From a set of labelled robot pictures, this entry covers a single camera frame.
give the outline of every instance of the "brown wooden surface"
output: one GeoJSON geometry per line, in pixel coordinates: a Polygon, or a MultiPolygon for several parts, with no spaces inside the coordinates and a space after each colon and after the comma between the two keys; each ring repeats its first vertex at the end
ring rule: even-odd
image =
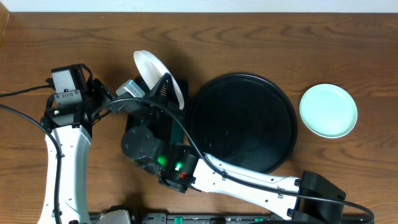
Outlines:
{"type": "MultiPolygon", "coordinates": [[[[310,86],[333,83],[347,90],[358,107],[354,130],[324,139],[298,117],[294,153],[274,174],[318,172],[349,201],[373,210],[377,223],[398,222],[398,14],[13,13],[0,48],[0,91],[43,85],[52,68],[73,63],[86,63],[116,90],[138,76],[132,53],[142,49],[186,78],[191,96],[207,81],[237,71],[275,82],[296,111],[310,86]]],[[[39,120],[50,92],[0,103],[39,120]]],[[[140,212],[268,212],[226,195],[180,194],[160,186],[121,152],[125,122],[125,114],[111,115],[93,128],[91,212],[120,203],[140,212]]],[[[0,222],[35,223],[45,192],[44,135],[5,111],[0,124],[0,222]]]]}
{"type": "Polygon", "coordinates": [[[10,13],[0,2],[0,46],[4,36],[10,13]]]}

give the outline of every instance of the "black plate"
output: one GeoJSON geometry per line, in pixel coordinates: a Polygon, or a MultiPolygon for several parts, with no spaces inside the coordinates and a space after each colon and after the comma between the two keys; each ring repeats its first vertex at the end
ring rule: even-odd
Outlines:
{"type": "Polygon", "coordinates": [[[282,165],[297,138],[289,99],[269,80],[251,74],[206,84],[190,105],[187,125],[202,152],[263,173],[282,165]]]}

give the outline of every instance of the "green led light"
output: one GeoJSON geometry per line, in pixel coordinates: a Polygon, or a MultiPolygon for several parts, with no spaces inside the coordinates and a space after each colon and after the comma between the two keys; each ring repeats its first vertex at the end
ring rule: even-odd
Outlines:
{"type": "Polygon", "coordinates": [[[181,169],[181,167],[182,167],[182,163],[178,162],[177,165],[175,166],[175,170],[179,171],[181,169]]]}
{"type": "Polygon", "coordinates": [[[164,156],[164,155],[159,156],[159,158],[157,158],[157,162],[160,165],[162,165],[162,167],[165,167],[166,166],[166,162],[167,162],[166,156],[164,156]]]}

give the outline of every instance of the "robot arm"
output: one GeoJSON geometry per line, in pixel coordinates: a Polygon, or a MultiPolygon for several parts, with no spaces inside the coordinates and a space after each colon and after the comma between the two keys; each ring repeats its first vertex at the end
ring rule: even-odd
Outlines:
{"type": "MultiPolygon", "coordinates": [[[[205,157],[213,165],[219,167],[220,170],[246,182],[273,189],[283,189],[293,193],[299,192],[299,187],[295,185],[295,182],[297,183],[296,180],[299,180],[296,177],[277,177],[261,174],[232,166],[209,154],[205,157]]],[[[296,197],[283,196],[263,190],[253,189],[225,179],[208,167],[202,159],[199,159],[198,165],[193,173],[193,177],[195,178],[195,183],[192,184],[192,187],[198,190],[227,194],[240,198],[247,202],[255,203],[256,205],[264,207],[282,217],[284,220],[292,219],[288,214],[289,209],[293,210],[295,208],[297,202],[296,197]]]]}
{"type": "MultiPolygon", "coordinates": [[[[72,125],[53,129],[52,136],[61,146],[64,155],[59,190],[61,221],[70,223],[70,221],[76,220],[78,223],[91,224],[86,201],[87,155],[91,146],[91,137],[83,126],[73,128],[72,125]]],[[[49,164],[44,206],[39,224],[55,223],[52,214],[57,159],[52,141],[48,137],[45,140],[49,164]]]]}

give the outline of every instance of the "black cable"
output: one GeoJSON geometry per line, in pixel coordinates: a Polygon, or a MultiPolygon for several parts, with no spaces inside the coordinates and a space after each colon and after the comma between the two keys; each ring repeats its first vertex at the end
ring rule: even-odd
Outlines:
{"type": "Polygon", "coordinates": [[[84,68],[90,74],[90,76],[88,77],[88,82],[93,83],[93,72],[91,72],[91,70],[84,63],[78,64],[78,65],[81,66],[82,68],[84,68]]]}
{"type": "Polygon", "coordinates": [[[54,137],[48,133],[45,128],[37,121],[35,121],[33,118],[31,118],[30,116],[27,116],[26,114],[23,114],[21,112],[19,112],[18,110],[12,109],[8,106],[4,106],[2,104],[0,104],[0,108],[12,112],[16,115],[19,115],[23,118],[25,118],[26,120],[30,121],[31,123],[33,123],[34,125],[36,125],[38,128],[40,128],[40,130],[42,130],[52,141],[52,143],[55,146],[55,150],[57,152],[57,171],[55,174],[55,189],[54,189],[54,216],[55,216],[55,223],[56,224],[61,224],[61,218],[60,218],[60,208],[58,206],[59,203],[59,190],[60,190],[60,176],[61,176],[61,158],[62,158],[62,152],[61,149],[57,143],[57,141],[54,139],[54,137]]]}
{"type": "Polygon", "coordinates": [[[305,196],[305,195],[300,195],[297,193],[292,193],[292,192],[287,192],[284,190],[280,190],[280,189],[272,189],[270,187],[264,187],[264,186],[260,186],[260,185],[256,185],[256,184],[252,184],[252,183],[248,183],[242,180],[239,180],[235,177],[232,177],[228,174],[226,174],[225,172],[220,171],[217,167],[215,167],[212,163],[210,163],[209,161],[207,161],[207,159],[202,155],[202,153],[200,152],[199,148],[197,147],[197,145],[195,144],[195,142],[193,141],[193,139],[191,138],[191,136],[189,135],[188,131],[185,129],[184,125],[180,122],[180,120],[168,109],[166,108],[164,105],[153,101],[153,100],[148,100],[145,98],[126,98],[126,99],[118,99],[118,100],[114,100],[111,101],[109,103],[106,103],[102,106],[100,106],[99,108],[97,108],[94,113],[91,115],[91,118],[93,120],[96,119],[96,114],[98,114],[99,112],[101,112],[103,109],[111,106],[114,103],[120,103],[120,102],[124,102],[124,101],[138,101],[138,102],[143,102],[143,103],[149,103],[152,104],[160,109],[162,109],[165,113],[167,113],[183,130],[183,132],[187,135],[188,141],[191,145],[191,147],[193,147],[196,152],[198,153],[200,159],[203,159],[203,161],[205,162],[206,165],[208,165],[214,172],[216,172],[217,174],[221,175],[223,178],[225,179],[229,179],[235,183],[244,185],[246,187],[251,187],[254,189],[258,189],[258,190],[265,190],[271,193],[275,193],[275,194],[279,194],[279,195],[287,195],[287,196],[292,196],[292,197],[297,197],[297,198],[303,198],[303,199],[308,199],[308,200],[318,200],[321,202],[329,202],[329,203],[336,203],[338,205],[346,205],[349,207],[353,207],[353,208],[357,208],[359,210],[362,210],[364,212],[366,212],[367,214],[369,214],[369,216],[371,217],[371,221],[367,222],[367,223],[362,223],[362,224],[372,224],[374,221],[374,214],[373,212],[362,206],[362,205],[358,205],[356,203],[353,202],[346,202],[346,201],[342,201],[342,200],[332,200],[332,199],[327,199],[327,198],[320,198],[320,197],[310,197],[310,196],[305,196]]]}
{"type": "Polygon", "coordinates": [[[98,123],[102,118],[106,117],[106,115],[110,114],[111,112],[112,112],[111,110],[108,110],[104,114],[97,116],[96,117],[97,120],[95,122],[93,122],[93,124],[91,124],[91,126],[94,126],[94,124],[98,123]]]}
{"type": "Polygon", "coordinates": [[[41,88],[52,88],[52,86],[43,85],[43,86],[32,87],[32,88],[29,88],[29,89],[26,89],[26,90],[21,90],[21,91],[17,91],[17,92],[13,92],[13,93],[0,94],[0,97],[14,96],[14,95],[18,95],[18,94],[21,94],[21,93],[26,93],[26,92],[29,92],[29,91],[32,91],[32,90],[38,90],[38,89],[41,89],[41,88]]]}

